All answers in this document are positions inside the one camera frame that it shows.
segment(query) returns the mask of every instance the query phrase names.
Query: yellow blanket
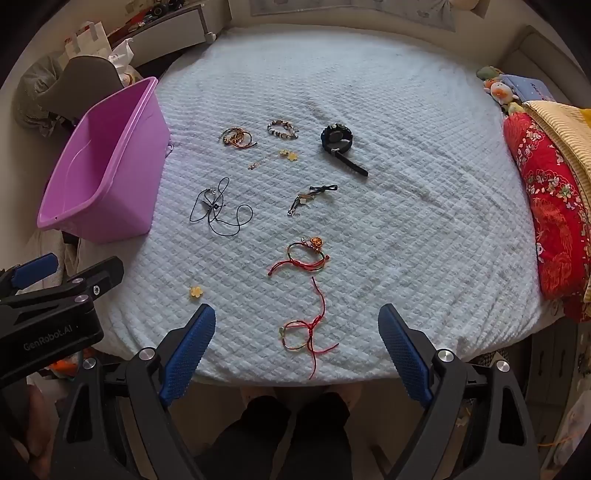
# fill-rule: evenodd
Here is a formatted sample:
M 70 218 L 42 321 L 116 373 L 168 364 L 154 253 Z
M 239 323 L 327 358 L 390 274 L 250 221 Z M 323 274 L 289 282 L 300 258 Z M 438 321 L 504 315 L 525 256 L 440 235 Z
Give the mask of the yellow blanket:
M 541 100 L 524 103 L 523 107 L 566 159 L 591 219 L 591 109 Z M 583 300 L 591 301 L 591 279 Z

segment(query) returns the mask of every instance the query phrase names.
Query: jewelry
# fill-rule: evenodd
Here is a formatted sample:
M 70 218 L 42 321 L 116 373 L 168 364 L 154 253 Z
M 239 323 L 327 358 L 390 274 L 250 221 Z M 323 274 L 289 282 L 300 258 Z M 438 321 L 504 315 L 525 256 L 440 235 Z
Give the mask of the jewelry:
M 273 128 L 275 125 L 281 125 L 287 131 L 281 132 L 279 130 L 276 130 Z M 290 122 L 286 120 L 273 120 L 269 125 L 267 125 L 267 131 L 270 135 L 275 135 L 279 138 L 289 138 L 290 140 L 297 138 L 297 130 Z
M 283 327 L 279 328 L 279 336 L 281 338 L 281 343 L 283 344 L 284 348 L 286 348 L 288 350 L 300 350 L 301 348 L 306 347 L 308 349 L 308 351 L 312 354 L 314 368 L 312 369 L 312 374 L 310 375 L 308 380 L 311 380 L 312 377 L 314 376 L 314 374 L 316 373 L 316 365 L 317 365 L 316 355 L 321 355 L 323 353 L 330 352 L 331 350 L 334 350 L 335 348 L 337 348 L 339 346 L 339 344 L 336 343 L 329 348 L 325 348 L 324 350 L 314 350 L 314 345 L 313 345 L 314 328 L 320 323 L 322 318 L 324 318 L 324 313 L 326 312 L 326 302 L 324 300 L 324 295 L 322 295 L 322 292 L 318 288 L 318 285 L 316 284 L 316 280 L 314 279 L 314 277 L 312 277 L 312 284 L 314 285 L 314 289 L 316 290 L 316 293 L 318 293 L 318 295 L 320 296 L 320 300 L 322 301 L 322 311 L 320 312 L 320 314 L 317 315 L 314 318 L 314 320 L 312 320 L 311 322 L 305 322 L 304 320 L 292 320 L 290 322 L 287 322 Z M 285 333 L 288 328 L 307 328 L 308 329 L 308 339 L 299 346 L 287 346 L 287 343 L 285 342 Z
M 295 197 L 294 203 L 292 203 L 290 209 L 287 210 L 287 216 L 291 217 L 299 215 L 300 212 L 296 211 L 297 208 L 300 205 L 305 205 L 308 200 L 313 200 L 319 193 L 323 193 L 326 190 L 335 192 L 338 189 L 338 185 L 322 185 L 322 187 L 310 187 L 310 193 L 299 193 L 297 197 Z
M 207 218 L 207 224 L 209 225 L 209 228 L 216 235 L 219 235 L 219 236 L 237 235 L 238 232 L 240 232 L 240 228 L 252 220 L 254 212 L 252 211 L 252 207 L 250 205 L 243 203 L 243 204 L 239 205 L 238 208 L 236 209 L 236 223 L 230 223 L 225 220 L 221 220 L 221 218 L 219 218 L 219 215 L 222 213 L 222 208 L 226 206 L 224 204 L 223 193 L 228 188 L 228 185 L 230 185 L 230 179 L 228 177 L 224 177 L 217 184 L 217 190 L 216 189 L 205 189 L 205 190 L 202 190 L 201 192 L 199 192 L 199 194 L 197 195 L 197 198 L 195 199 L 193 209 L 191 210 L 191 215 L 189 215 L 189 222 L 196 223 L 196 222 L 200 222 L 204 218 Z M 202 217 L 199 217 L 194 220 L 193 213 L 195 212 L 195 208 L 197 207 L 197 203 L 199 202 L 199 200 L 201 200 L 201 202 L 207 207 L 207 212 L 205 212 L 205 214 Z M 243 207 L 250 210 L 250 214 L 251 214 L 246 222 L 241 222 L 240 219 L 238 218 L 238 213 L 240 212 L 240 209 Z M 213 227 L 214 222 L 222 223 L 222 224 L 228 225 L 228 226 L 238 227 L 238 230 L 236 230 L 234 233 L 230 233 L 230 234 L 220 233 Z
M 320 255 L 321 259 L 318 260 L 317 262 L 314 262 L 314 263 L 304 263 L 299 260 L 296 260 L 295 258 L 293 258 L 291 256 L 291 249 L 292 249 L 292 247 L 295 247 L 296 245 L 313 250 L 315 253 Z M 281 261 L 277 262 L 275 265 L 273 265 L 271 267 L 271 269 L 269 270 L 269 273 L 267 275 L 269 275 L 269 276 L 273 275 L 273 272 L 277 268 L 279 268 L 282 265 L 288 264 L 288 263 L 292 264 L 295 267 L 303 268 L 304 270 L 306 270 L 308 272 L 316 272 L 318 270 L 322 270 L 324 268 L 324 266 L 326 265 L 326 262 L 328 262 L 328 260 L 330 260 L 330 257 L 328 255 L 325 255 L 321 249 L 322 249 L 322 239 L 319 236 L 313 236 L 312 238 L 310 238 L 309 241 L 307 241 L 306 237 L 303 236 L 301 238 L 301 242 L 294 242 L 294 243 L 288 245 L 288 247 L 287 247 L 288 260 L 281 260 Z
M 191 295 L 192 297 L 198 299 L 203 293 L 203 290 L 201 289 L 201 287 L 191 287 L 189 288 L 189 295 Z
M 290 152 L 289 150 L 279 150 L 279 155 L 281 155 L 282 157 L 287 157 L 287 159 L 289 161 L 296 161 L 298 159 L 298 155 L 296 152 Z M 263 158 L 263 160 L 261 161 L 256 161 L 254 163 L 251 163 L 248 166 L 248 170 L 254 170 L 257 167 L 260 167 L 261 165 L 263 165 L 263 163 L 268 162 L 269 160 L 272 160 L 273 157 L 267 157 L 267 158 Z
M 244 142 L 244 136 L 248 135 L 248 142 Z M 226 145 L 234 145 L 236 148 L 251 148 L 257 145 L 258 142 L 252 143 L 252 135 L 247 130 L 240 127 L 226 128 L 220 135 Z
M 333 157 L 338 158 L 341 162 L 352 170 L 355 170 L 360 175 L 363 175 L 364 177 L 369 175 L 367 170 L 351 162 L 343 155 L 343 153 L 347 152 L 353 145 L 353 132 L 351 132 L 349 128 L 342 124 L 329 125 L 323 130 L 320 140 L 322 141 L 322 147 Z M 331 146 L 341 142 L 346 142 L 346 144 L 341 145 L 340 147 Z
M 282 157 L 287 157 L 289 161 L 296 161 L 298 159 L 298 155 L 296 152 L 290 152 L 289 150 L 279 150 L 279 155 Z

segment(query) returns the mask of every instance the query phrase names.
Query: watch face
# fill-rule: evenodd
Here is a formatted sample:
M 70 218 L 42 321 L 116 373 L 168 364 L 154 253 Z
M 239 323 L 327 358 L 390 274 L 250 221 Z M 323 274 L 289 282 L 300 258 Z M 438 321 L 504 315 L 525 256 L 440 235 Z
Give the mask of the watch face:
M 329 142 L 337 143 L 343 139 L 343 132 L 341 130 L 333 130 L 329 133 Z

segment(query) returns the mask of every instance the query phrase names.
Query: person's foot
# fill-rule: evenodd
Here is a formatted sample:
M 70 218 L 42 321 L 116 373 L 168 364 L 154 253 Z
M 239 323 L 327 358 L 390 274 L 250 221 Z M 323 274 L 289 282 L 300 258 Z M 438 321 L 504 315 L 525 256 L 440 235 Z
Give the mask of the person's foot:
M 242 402 L 244 403 L 245 407 L 251 400 L 254 400 L 258 397 L 269 396 L 277 398 L 275 389 L 273 387 L 241 387 L 240 395 L 242 396 Z
M 363 384 L 360 382 L 356 383 L 345 383 L 341 385 L 331 385 L 326 392 L 334 392 L 341 397 L 341 399 L 347 405 L 349 411 L 353 410 L 354 406 L 361 398 L 361 391 L 363 390 Z

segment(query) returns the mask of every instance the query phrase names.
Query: red string bracelet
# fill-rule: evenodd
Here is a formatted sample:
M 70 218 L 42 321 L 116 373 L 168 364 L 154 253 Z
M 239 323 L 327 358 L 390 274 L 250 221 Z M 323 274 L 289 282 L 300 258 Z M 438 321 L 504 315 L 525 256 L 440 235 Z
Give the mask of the red string bracelet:
M 339 346 L 338 343 L 334 344 L 333 346 L 326 348 L 324 350 L 314 350 L 314 345 L 312 344 L 313 335 L 314 335 L 314 328 L 316 325 L 320 323 L 322 318 L 324 317 L 324 313 L 326 311 L 326 302 L 324 301 L 324 295 L 316 285 L 316 280 L 312 277 L 312 283 L 314 284 L 314 288 L 316 289 L 318 295 L 320 295 L 320 299 L 322 300 L 322 312 L 320 315 L 316 316 L 312 322 L 305 322 L 304 320 L 292 320 L 291 322 L 287 322 L 283 327 L 279 329 L 279 334 L 281 335 L 281 343 L 283 347 L 287 348 L 288 350 L 299 350 L 301 348 L 307 347 L 308 351 L 312 354 L 312 359 L 314 361 L 314 369 L 312 370 L 312 374 L 308 380 L 311 380 L 314 374 L 316 373 L 316 355 L 321 355 L 326 352 L 330 352 L 332 349 L 337 348 Z M 285 330 L 288 328 L 307 328 L 308 329 L 308 339 L 306 342 L 302 343 L 300 346 L 290 347 L 287 346 L 285 343 Z
M 313 250 L 314 252 L 320 254 L 321 259 L 315 263 L 304 263 L 299 260 L 296 260 L 295 258 L 292 258 L 291 247 L 294 247 L 296 245 L 299 245 L 301 247 L 306 247 L 306 248 Z M 324 255 L 324 253 L 322 253 L 321 248 L 322 248 L 322 239 L 320 237 L 314 236 L 310 239 L 310 242 L 306 242 L 306 237 L 302 237 L 301 242 L 294 242 L 291 245 L 288 245 L 288 247 L 287 247 L 288 260 L 282 260 L 280 262 L 277 262 L 275 265 L 273 265 L 271 267 L 271 269 L 269 270 L 269 273 L 267 275 L 269 275 L 269 276 L 273 275 L 273 272 L 277 268 L 279 268 L 280 266 L 282 266 L 286 263 L 290 263 L 290 264 L 294 265 L 295 267 L 303 268 L 304 270 L 306 270 L 308 272 L 315 272 L 318 270 L 322 270 L 324 268 L 325 263 L 330 259 L 330 257 L 328 255 Z

